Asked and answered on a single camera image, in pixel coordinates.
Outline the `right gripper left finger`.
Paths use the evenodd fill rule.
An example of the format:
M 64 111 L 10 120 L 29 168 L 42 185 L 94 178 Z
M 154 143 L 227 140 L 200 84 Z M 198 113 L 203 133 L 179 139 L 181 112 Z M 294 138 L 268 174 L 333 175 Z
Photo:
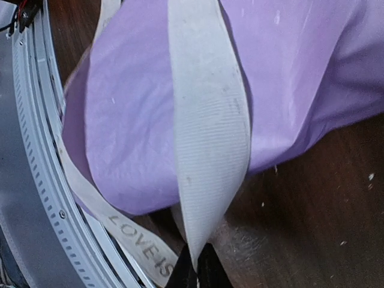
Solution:
M 167 282 L 167 288 L 196 288 L 197 275 L 193 269 L 188 246 L 185 245 L 179 255 L 173 272 Z

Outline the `beige ribbon strip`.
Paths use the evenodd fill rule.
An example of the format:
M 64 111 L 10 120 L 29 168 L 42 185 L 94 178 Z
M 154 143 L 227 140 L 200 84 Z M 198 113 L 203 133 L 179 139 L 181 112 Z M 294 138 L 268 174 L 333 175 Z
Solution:
M 198 258 L 247 172 L 250 116 L 238 60 L 218 1 L 169 1 L 167 19 L 178 193 L 197 275 Z M 130 252 L 146 275 L 156 285 L 166 287 L 179 256 L 102 197 L 73 163 L 61 136 L 56 147 L 70 190 Z

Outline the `purple pink wrapping paper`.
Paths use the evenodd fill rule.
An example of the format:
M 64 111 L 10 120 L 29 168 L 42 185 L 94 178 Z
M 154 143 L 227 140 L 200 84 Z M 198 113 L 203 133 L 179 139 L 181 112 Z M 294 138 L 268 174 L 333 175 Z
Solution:
M 65 90 L 93 213 L 223 213 L 246 175 L 383 112 L 382 1 L 125 1 Z

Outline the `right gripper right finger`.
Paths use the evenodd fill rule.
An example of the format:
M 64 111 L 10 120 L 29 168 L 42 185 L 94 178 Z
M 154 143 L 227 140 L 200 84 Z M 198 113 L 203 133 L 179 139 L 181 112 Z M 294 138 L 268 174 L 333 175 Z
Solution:
M 210 243 L 204 246 L 198 258 L 197 278 L 201 288 L 233 288 Z

